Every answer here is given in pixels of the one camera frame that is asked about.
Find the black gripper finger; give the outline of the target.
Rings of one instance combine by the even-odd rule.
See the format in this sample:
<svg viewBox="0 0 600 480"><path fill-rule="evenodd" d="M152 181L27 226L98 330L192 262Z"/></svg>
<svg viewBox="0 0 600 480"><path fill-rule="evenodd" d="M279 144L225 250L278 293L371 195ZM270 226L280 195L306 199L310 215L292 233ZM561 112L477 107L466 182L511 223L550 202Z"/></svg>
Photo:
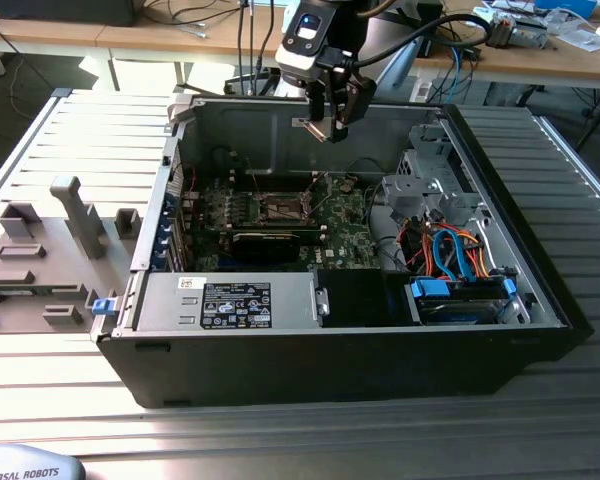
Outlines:
<svg viewBox="0 0 600 480"><path fill-rule="evenodd" d="M308 119L318 122L324 119L325 86L321 82L307 84L307 100L309 106Z"/></svg>
<svg viewBox="0 0 600 480"><path fill-rule="evenodd" d="M330 104L329 141L337 143L348 135L348 126L361 120L371 104L377 85L374 80L352 73L347 80L329 77L328 100Z"/></svg>

